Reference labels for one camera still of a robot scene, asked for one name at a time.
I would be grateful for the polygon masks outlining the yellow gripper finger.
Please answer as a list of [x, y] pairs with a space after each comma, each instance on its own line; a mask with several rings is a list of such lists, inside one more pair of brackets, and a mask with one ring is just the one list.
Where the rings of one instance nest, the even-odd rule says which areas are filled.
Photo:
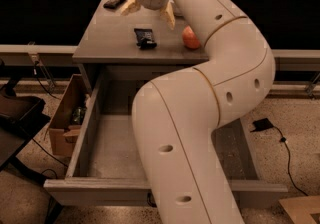
[[141, 8], [141, 4], [138, 0], [127, 0], [123, 6], [121, 7], [120, 14], [122, 16], [127, 16], [131, 13], [135, 13], [139, 11]]
[[168, 2], [160, 10], [160, 17], [166, 22], [166, 24], [171, 30], [175, 28], [175, 17], [174, 17], [173, 8], [170, 2]]

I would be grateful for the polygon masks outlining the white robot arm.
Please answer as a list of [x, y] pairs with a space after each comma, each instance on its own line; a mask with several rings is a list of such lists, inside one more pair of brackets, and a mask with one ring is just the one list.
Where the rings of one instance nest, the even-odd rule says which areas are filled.
[[163, 224], [244, 224], [212, 145], [212, 132], [254, 109], [274, 81], [272, 50], [231, 0], [136, 0], [157, 10], [174, 1], [208, 61], [146, 83], [132, 123]]

